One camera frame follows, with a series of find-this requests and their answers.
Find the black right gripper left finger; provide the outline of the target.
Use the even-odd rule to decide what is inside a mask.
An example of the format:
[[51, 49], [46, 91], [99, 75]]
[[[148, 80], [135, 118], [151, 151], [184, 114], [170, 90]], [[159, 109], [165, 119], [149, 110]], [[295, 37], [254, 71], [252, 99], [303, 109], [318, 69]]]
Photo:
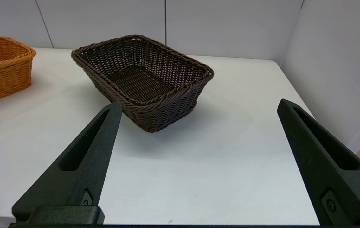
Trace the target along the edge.
[[98, 206], [121, 117], [118, 102], [100, 110], [13, 205], [16, 221], [40, 207]]

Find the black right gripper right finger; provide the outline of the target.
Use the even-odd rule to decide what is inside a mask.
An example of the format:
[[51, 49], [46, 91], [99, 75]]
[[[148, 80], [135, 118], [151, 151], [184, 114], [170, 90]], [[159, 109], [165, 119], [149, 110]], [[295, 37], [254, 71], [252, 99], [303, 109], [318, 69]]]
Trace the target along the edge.
[[296, 103], [277, 114], [319, 224], [360, 226], [360, 159]]

